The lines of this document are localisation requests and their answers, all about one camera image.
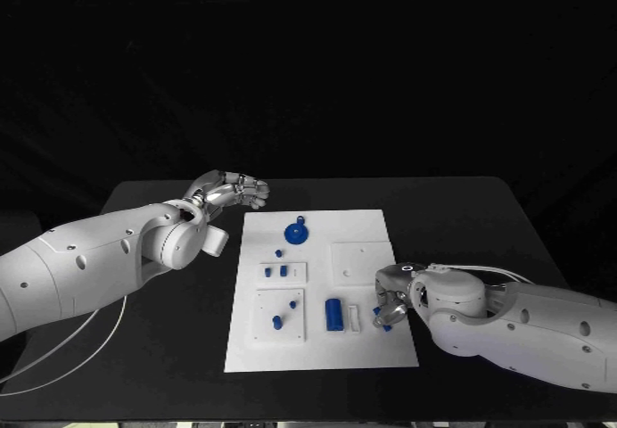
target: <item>blue object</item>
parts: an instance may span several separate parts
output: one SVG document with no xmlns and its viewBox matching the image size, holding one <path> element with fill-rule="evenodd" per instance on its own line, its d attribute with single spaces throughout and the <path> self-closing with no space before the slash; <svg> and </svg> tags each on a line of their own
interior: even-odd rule
<svg viewBox="0 0 617 428">
<path fill-rule="evenodd" d="M 339 309 L 339 300 L 325 300 L 325 329 L 328 332 L 341 332 L 342 327 L 342 310 Z"/>
<path fill-rule="evenodd" d="M 303 225 L 303 217 L 299 216 L 295 220 L 295 223 L 290 223 L 285 229 L 285 240 L 293 245 L 299 245 L 305 238 L 308 237 L 308 229 Z"/>
<path fill-rule="evenodd" d="M 282 320 L 279 319 L 279 316 L 275 316 L 272 318 L 272 324 L 275 330 L 279 330 L 282 328 Z"/>
<path fill-rule="evenodd" d="M 380 309 L 378 309 L 378 308 L 374 308 L 374 309 L 373 309 L 374 316 L 377 316 L 377 315 L 378 315 L 378 312 L 380 312 Z M 391 330 L 391 325 L 383 325 L 383 331 L 384 331 L 384 332 L 389 332 L 390 330 Z"/>
</svg>

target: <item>white cable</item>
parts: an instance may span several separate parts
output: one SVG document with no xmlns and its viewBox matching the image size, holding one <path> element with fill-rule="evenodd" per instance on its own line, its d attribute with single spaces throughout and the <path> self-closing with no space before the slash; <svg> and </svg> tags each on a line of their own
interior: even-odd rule
<svg viewBox="0 0 617 428">
<path fill-rule="evenodd" d="M 80 327 L 74 330 L 74 332 L 64 338 L 64 340 L 60 342 L 60 344 L 34 361 L 31 361 L 25 366 L 22 366 L 18 370 L 15 370 L 8 376 L 2 377 L 0 379 L 0 383 L 4 383 L 9 379 L 12 379 L 17 375 L 19 375 L 25 370 L 30 370 L 70 341 L 70 339 L 77 335 L 77 333 L 83 330 L 83 327 L 87 325 L 89 321 L 92 320 L 93 316 L 99 310 L 96 309 L 92 312 L 92 315 L 87 317 L 86 321 L 80 325 Z"/>
<path fill-rule="evenodd" d="M 533 284 L 533 282 L 528 281 L 521 275 L 515 274 L 514 272 L 510 272 L 508 270 L 500 269 L 498 267 L 463 266 L 463 265 L 438 265 L 438 264 L 433 264 L 433 266 L 442 266 L 443 268 L 452 268 L 452 269 L 479 270 L 484 272 L 494 272 L 497 274 L 507 276 L 510 279 L 512 279 L 517 282 Z"/>
<path fill-rule="evenodd" d="M 106 336 L 106 339 L 105 339 L 105 342 L 102 343 L 102 345 L 92 352 L 92 354 L 89 355 L 89 357 L 80 362 L 80 364 L 74 368 L 71 368 L 61 376 L 57 376 L 51 381 L 48 381 L 47 383 L 44 383 L 43 385 L 34 386 L 28 390 L 15 391 L 15 392 L 6 392 L 4 394 L 0 394 L 0 397 L 6 397 L 9 395 L 22 394 L 25 392 L 37 390 L 38 388 L 43 388 L 44 386 L 50 385 L 51 383 L 56 383 L 60 379 L 64 379 L 64 377 L 67 377 L 93 359 L 94 355 L 99 353 L 100 349 L 106 345 L 106 342 L 112 338 L 112 334 L 115 333 L 115 330 L 117 328 L 119 322 L 122 320 L 123 308 L 125 308 L 125 297 L 123 297 L 123 300 L 122 300 L 122 309 L 119 310 L 117 320 L 115 321 L 115 326 L 112 327 L 112 332 Z"/>
</svg>

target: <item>robotic hand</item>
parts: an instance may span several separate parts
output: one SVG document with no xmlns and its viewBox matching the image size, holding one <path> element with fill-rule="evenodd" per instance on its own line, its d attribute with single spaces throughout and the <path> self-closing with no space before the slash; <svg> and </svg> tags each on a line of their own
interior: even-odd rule
<svg viewBox="0 0 617 428">
<path fill-rule="evenodd" d="M 567 388 L 617 392 L 617 304 L 524 284 L 520 276 L 485 285 L 463 270 L 511 274 L 413 263 L 378 270 L 374 326 L 401 321 L 413 308 L 433 343 L 449 354 L 479 355 L 501 368 Z"/>
<path fill-rule="evenodd" d="M 0 257 L 0 341 L 109 305 L 198 251 L 217 257 L 227 234 L 207 222 L 233 204 L 266 204 L 263 181 L 210 171 L 182 199 L 115 211 L 48 230 Z"/>
</svg>

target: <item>table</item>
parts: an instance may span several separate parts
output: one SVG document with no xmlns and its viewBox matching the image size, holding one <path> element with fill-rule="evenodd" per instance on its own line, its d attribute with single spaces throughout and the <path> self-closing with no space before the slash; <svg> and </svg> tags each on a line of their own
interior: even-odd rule
<svg viewBox="0 0 617 428">
<path fill-rule="evenodd" d="M 380 209 L 397 261 L 482 264 L 566 286 L 504 182 L 491 177 L 270 180 L 266 210 Z M 125 182 L 103 212 L 181 197 L 188 181 Z M 611 420 L 617 395 L 573 391 L 438 350 L 413 314 L 419 368 L 223 373 L 244 208 L 213 225 L 230 239 L 181 271 L 128 296 L 100 354 L 58 383 L 0 399 L 5 421 Z M 97 347 L 119 302 L 68 345 L 6 385 L 34 386 Z M 83 317 L 32 332 L 22 360 L 64 338 Z"/>
</svg>

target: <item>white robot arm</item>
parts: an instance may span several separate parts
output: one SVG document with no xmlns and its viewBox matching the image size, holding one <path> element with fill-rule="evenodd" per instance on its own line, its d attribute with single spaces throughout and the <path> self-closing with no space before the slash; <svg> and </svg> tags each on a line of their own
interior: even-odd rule
<svg viewBox="0 0 617 428">
<path fill-rule="evenodd" d="M 567 388 L 617 392 L 615 303 L 549 286 L 485 285 L 462 270 L 412 263 L 376 273 L 374 291 L 374 326 L 399 322 L 413 307 L 449 354 L 479 355 Z"/>
<path fill-rule="evenodd" d="M 109 305 L 198 251 L 217 257 L 227 234 L 207 222 L 221 207 L 257 209 L 266 197 L 266 183 L 213 170 L 182 199 L 86 218 L 24 243 L 0 257 L 0 341 Z"/>
</svg>

